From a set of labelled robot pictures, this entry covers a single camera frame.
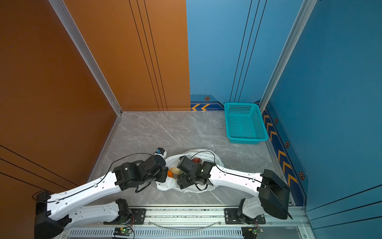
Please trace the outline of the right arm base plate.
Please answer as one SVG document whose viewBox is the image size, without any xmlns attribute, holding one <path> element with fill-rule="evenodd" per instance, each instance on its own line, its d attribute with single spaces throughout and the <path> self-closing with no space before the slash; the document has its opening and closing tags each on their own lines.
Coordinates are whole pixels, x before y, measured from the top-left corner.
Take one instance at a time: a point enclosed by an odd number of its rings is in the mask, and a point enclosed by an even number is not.
<svg viewBox="0 0 382 239">
<path fill-rule="evenodd" d="M 244 215 L 243 213 L 239 212 L 238 208 L 225 208 L 224 216 L 225 216 L 225 223 L 227 225 L 234 225 L 234 224 L 264 225 L 266 224 L 264 215 L 258 215 L 255 218 L 250 218 Z"/>
</svg>

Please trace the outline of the white plastic bag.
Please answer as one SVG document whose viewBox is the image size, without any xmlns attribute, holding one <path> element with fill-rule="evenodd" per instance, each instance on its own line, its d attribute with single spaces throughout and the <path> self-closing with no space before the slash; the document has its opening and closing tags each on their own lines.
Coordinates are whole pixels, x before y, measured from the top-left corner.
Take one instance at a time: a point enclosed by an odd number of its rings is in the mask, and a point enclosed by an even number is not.
<svg viewBox="0 0 382 239">
<path fill-rule="evenodd" d="M 215 161 L 218 166 L 224 166 L 221 158 L 214 152 L 210 152 L 207 149 L 193 149 L 181 154 L 168 156 L 165 159 L 166 166 L 169 169 L 176 168 L 183 156 L 187 157 L 188 159 L 199 158 L 201 160 L 200 164 L 205 162 L 214 163 Z M 185 175 L 184 173 L 173 177 L 167 176 L 165 183 L 156 182 L 156 186 L 160 191 L 168 191 L 172 189 L 182 193 L 202 193 L 204 191 L 212 191 L 217 187 L 211 185 L 207 187 L 206 185 L 199 185 L 197 187 L 195 182 L 193 182 L 189 176 Z"/>
</svg>

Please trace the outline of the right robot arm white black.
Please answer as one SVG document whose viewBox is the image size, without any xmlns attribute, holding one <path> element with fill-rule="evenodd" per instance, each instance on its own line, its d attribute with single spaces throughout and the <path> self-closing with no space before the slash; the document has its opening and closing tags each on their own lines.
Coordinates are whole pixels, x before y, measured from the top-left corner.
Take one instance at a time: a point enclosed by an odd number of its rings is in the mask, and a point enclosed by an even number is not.
<svg viewBox="0 0 382 239">
<path fill-rule="evenodd" d="M 273 171 L 265 169 L 263 173 L 248 173 L 227 169 L 215 162 L 197 164 L 186 156 L 181 156 L 177 168 L 182 171 L 178 185 L 186 189 L 195 185 L 208 189 L 209 186 L 234 188 L 252 195 L 242 199 L 237 217 L 243 223 L 255 224 L 256 218 L 268 214 L 274 218 L 286 220 L 292 218 L 288 212 L 290 187 Z"/>
</svg>

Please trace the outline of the teal plastic basket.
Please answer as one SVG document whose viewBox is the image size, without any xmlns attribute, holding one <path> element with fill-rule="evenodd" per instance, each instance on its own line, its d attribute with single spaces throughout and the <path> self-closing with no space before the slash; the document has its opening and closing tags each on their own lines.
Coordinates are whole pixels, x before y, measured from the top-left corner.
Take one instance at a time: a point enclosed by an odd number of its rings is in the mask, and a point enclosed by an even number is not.
<svg viewBox="0 0 382 239">
<path fill-rule="evenodd" d="M 230 143 L 259 144 L 269 139 L 257 104 L 225 103 L 224 113 Z"/>
</svg>

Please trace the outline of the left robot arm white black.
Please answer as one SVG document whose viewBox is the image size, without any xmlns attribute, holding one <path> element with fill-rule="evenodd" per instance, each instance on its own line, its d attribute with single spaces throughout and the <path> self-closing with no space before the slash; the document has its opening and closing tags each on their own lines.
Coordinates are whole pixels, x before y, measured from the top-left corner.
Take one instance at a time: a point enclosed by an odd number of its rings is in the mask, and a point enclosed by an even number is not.
<svg viewBox="0 0 382 239">
<path fill-rule="evenodd" d="M 65 230 L 96 222 L 107 225 L 128 224 L 133 218 L 125 199 L 117 199 L 105 205 L 90 203 L 111 194 L 134 188 L 142 191 L 152 182 L 165 182 L 168 173 L 166 152 L 158 148 L 146 160 L 125 162 L 107 172 L 101 178 L 74 189 L 52 194 L 48 191 L 36 195 L 34 237 L 51 239 Z"/>
</svg>

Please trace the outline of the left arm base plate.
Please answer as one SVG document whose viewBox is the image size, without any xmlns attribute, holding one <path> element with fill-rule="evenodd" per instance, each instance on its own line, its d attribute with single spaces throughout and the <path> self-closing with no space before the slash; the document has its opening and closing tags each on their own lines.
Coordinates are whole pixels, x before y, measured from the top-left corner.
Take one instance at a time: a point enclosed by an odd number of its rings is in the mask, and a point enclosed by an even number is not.
<svg viewBox="0 0 382 239">
<path fill-rule="evenodd" d="M 118 212 L 117 218 L 111 222 L 103 222 L 104 225 L 143 225 L 146 209 L 136 208 L 128 211 Z"/>
</svg>

